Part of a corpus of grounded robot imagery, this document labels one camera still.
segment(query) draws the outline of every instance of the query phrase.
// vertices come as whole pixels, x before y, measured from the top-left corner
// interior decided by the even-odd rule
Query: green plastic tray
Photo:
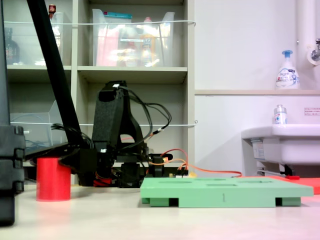
[[[140,187],[143,204],[151,207],[257,208],[300,206],[313,196],[310,186],[272,178],[145,178]]]

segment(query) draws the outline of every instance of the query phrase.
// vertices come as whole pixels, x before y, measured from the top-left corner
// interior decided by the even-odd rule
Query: red cylinder
[[[36,200],[58,202],[70,200],[71,169],[58,163],[58,157],[40,157],[36,169]]]

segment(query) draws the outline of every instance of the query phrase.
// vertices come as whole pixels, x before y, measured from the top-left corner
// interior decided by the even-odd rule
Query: clear plastic bin
[[[23,127],[25,151],[27,153],[67,142],[64,131],[51,130],[50,124],[62,124],[56,101],[54,101],[49,112],[11,113],[10,121],[11,125]]]
[[[110,67],[173,67],[174,12],[164,23],[107,25],[93,9],[93,65]]]
[[[71,65],[72,26],[63,12],[56,12],[51,20],[55,41],[64,65]],[[33,24],[4,23],[8,65],[39,65],[46,62]]]

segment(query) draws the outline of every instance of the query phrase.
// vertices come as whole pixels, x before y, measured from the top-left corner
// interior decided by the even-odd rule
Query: dark bottle
[[[48,10],[50,21],[52,20],[52,18],[54,16],[54,14],[56,13],[56,11],[57,11],[56,5],[50,4],[49,5],[49,10]]]
[[[8,65],[17,64],[20,61],[20,49],[18,44],[12,40],[12,32],[11,27],[4,28],[5,56]]]

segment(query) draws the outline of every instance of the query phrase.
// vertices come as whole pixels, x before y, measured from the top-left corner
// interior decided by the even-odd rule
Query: white floor
[[[139,189],[71,188],[72,200],[16,198],[0,240],[320,240],[320,195],[301,207],[177,208],[142,205]]]

